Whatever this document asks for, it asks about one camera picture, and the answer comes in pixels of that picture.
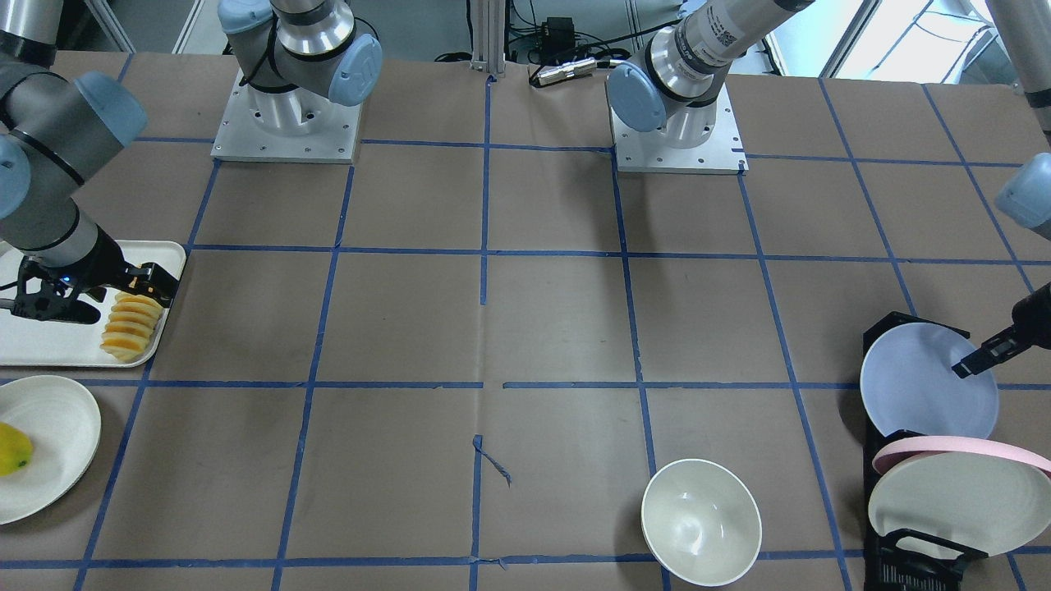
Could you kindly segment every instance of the qr code label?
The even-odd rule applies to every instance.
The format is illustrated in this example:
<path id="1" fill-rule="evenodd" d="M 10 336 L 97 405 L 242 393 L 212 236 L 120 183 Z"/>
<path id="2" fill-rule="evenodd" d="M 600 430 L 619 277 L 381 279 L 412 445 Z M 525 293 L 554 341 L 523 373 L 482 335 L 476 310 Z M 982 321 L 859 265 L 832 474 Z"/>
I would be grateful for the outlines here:
<path id="1" fill-rule="evenodd" d="M 717 37 L 716 39 L 718 39 L 719 42 L 722 43 L 726 47 L 729 47 L 730 45 L 733 45 L 734 43 L 737 42 L 737 37 L 734 37 L 733 35 L 730 35 L 728 30 L 724 30 L 724 32 L 720 33 L 719 37 Z"/>

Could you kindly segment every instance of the white tray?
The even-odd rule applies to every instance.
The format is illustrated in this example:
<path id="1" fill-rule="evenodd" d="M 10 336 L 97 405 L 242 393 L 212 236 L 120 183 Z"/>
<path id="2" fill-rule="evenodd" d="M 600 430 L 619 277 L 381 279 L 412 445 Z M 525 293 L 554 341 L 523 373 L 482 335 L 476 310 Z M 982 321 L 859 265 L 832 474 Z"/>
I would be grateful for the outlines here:
<path id="1" fill-rule="evenodd" d="M 176 279 L 183 274 L 186 251 L 174 242 L 118 240 L 117 244 L 124 250 L 124 259 L 133 265 L 153 262 Z M 15 281 L 21 262 L 20 251 L 0 242 L 0 283 Z M 145 363 L 157 352 L 169 310 L 164 310 L 161 314 L 146 351 L 133 361 L 121 362 L 100 348 L 106 317 L 116 302 L 117 293 L 116 289 L 107 289 L 106 298 L 101 304 L 86 295 L 81 297 L 81 300 L 102 312 L 102 320 L 88 325 L 39 322 L 16 318 L 6 310 L 0 310 L 0 366 L 135 367 Z"/>
<path id="2" fill-rule="evenodd" d="M 27 517 L 84 475 L 102 433 L 99 404 L 67 378 L 34 375 L 0 386 L 0 422 L 33 442 L 29 464 L 0 477 L 0 525 Z"/>

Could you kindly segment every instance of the pink plate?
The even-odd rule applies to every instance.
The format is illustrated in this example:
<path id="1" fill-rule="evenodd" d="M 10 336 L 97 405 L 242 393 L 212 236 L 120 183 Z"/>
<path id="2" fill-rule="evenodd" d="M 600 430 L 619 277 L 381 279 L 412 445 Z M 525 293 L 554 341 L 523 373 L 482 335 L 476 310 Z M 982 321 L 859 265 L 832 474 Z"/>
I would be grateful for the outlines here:
<path id="1" fill-rule="evenodd" d="M 888 444 L 875 454 L 875 458 L 872 460 L 872 467 L 875 468 L 877 472 L 885 474 L 887 470 L 890 470 L 913 455 L 927 452 L 942 453 L 946 451 L 963 451 L 966 453 L 1013 460 L 1023 464 L 1029 464 L 1044 471 L 1048 477 L 1051 477 L 1051 460 L 1038 453 L 1000 442 L 954 435 L 908 437 Z"/>

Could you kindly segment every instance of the blue joint cap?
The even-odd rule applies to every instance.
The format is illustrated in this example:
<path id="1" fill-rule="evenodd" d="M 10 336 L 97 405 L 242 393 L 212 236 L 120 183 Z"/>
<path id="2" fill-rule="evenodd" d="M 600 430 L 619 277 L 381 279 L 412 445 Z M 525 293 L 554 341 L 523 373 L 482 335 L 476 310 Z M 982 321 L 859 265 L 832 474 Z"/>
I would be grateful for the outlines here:
<path id="1" fill-rule="evenodd" d="M 120 82 L 101 72 L 88 72 L 74 80 L 87 104 L 124 147 L 146 128 L 146 111 Z"/>
<path id="2" fill-rule="evenodd" d="M 1033 229 L 1051 220 L 1051 154 L 1037 154 L 996 196 L 996 207 Z"/>
<path id="3" fill-rule="evenodd" d="M 219 3 L 219 24 L 227 35 L 251 30 L 272 18 L 270 0 L 223 0 Z"/>
<path id="4" fill-rule="evenodd" d="M 345 106 L 365 102 L 379 79 L 383 62 L 384 50 L 375 37 L 363 35 L 355 39 L 332 75 L 328 99 Z"/>
<path id="5" fill-rule="evenodd" d="M 0 136 L 0 220 L 15 212 L 29 195 L 29 160 L 11 139 Z"/>
<path id="6" fill-rule="evenodd" d="M 606 94 L 617 117 L 636 131 L 653 131 L 667 121 L 660 91 L 634 63 L 624 62 L 610 73 Z"/>

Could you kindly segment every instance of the yellow fruit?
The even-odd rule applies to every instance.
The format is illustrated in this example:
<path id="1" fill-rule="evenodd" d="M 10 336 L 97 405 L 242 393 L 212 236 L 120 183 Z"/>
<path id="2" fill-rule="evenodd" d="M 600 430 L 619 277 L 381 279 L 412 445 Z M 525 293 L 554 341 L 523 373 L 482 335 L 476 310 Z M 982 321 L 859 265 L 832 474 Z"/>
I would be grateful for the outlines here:
<path id="1" fill-rule="evenodd" d="M 0 476 L 17 472 L 29 463 L 33 442 L 22 431 L 0 423 Z"/>

